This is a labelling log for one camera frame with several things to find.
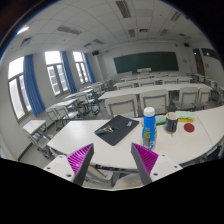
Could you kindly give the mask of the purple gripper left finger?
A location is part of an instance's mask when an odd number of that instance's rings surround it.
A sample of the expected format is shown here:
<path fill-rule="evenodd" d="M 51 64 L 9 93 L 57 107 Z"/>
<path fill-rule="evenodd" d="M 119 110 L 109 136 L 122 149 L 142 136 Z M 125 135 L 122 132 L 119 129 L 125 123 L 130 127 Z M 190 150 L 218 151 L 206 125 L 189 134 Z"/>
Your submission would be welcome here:
<path fill-rule="evenodd" d="M 94 154 L 94 145 L 86 145 L 67 156 L 67 160 L 75 174 L 74 183 L 81 186 L 84 182 L 91 158 Z"/>

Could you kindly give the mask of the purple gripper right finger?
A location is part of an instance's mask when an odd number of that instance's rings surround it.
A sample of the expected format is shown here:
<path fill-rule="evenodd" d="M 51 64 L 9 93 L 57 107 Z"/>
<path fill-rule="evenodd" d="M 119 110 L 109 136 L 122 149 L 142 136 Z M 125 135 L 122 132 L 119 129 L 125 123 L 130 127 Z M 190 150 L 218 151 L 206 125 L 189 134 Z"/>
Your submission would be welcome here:
<path fill-rule="evenodd" d="M 158 155 L 136 143 L 131 144 L 131 154 L 135 160 L 142 184 L 151 183 L 150 173 L 158 159 Z"/>

